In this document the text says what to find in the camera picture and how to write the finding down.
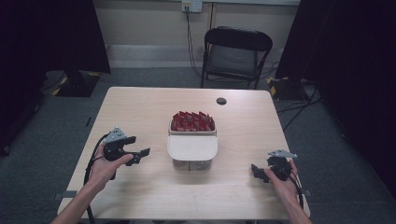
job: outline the person's left hand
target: person's left hand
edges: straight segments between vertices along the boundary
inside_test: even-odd
[[[99,145],[96,155],[95,162],[93,163],[90,179],[87,184],[92,185],[97,192],[105,188],[106,183],[110,180],[111,176],[116,173],[117,169],[130,161],[134,156],[132,154],[123,155],[116,161],[108,161],[105,159],[103,149],[105,144]]]

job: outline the human arm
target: human arm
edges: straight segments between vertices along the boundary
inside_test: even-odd
[[[52,220],[52,224],[78,223],[93,198],[105,188],[106,183],[114,175],[116,170],[134,157],[132,154],[126,154],[116,161],[108,161],[103,158],[104,146],[104,144],[101,144],[98,147],[95,156],[97,160],[93,163],[90,179],[87,184],[81,188],[59,216]]]
[[[291,171],[295,176],[291,178],[296,178],[298,170],[293,161],[289,161],[291,166]],[[283,206],[286,209],[290,223],[292,224],[310,224],[312,223],[309,217],[306,215],[303,208],[297,201],[297,188],[294,186],[290,179],[286,181],[280,180],[272,170],[264,169],[264,172],[271,179],[274,184],[276,195],[279,197]]]

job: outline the gray carpeted floor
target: gray carpeted floor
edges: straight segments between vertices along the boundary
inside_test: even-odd
[[[199,88],[190,68],[118,68],[100,78],[91,98],[54,97],[53,89],[0,158],[0,223],[48,223],[78,162],[108,88]],[[48,74],[50,84],[62,72]],[[206,88],[245,89],[246,83],[206,82]],[[268,90],[265,80],[260,90]],[[306,87],[313,92],[313,86]],[[278,111],[297,106],[275,102]],[[298,110],[279,114],[285,127]],[[319,102],[308,106],[285,131],[314,223],[396,223],[396,204],[371,166],[342,137],[337,119]]]

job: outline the chair seat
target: chair seat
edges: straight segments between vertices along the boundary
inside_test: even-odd
[[[257,52],[214,45],[210,50],[207,70],[212,73],[229,73],[241,77],[257,76]]]

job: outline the chair backrest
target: chair backrest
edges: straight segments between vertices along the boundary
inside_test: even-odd
[[[207,44],[268,53],[273,46],[273,41],[271,37],[260,31],[219,26],[206,32],[205,47]]]

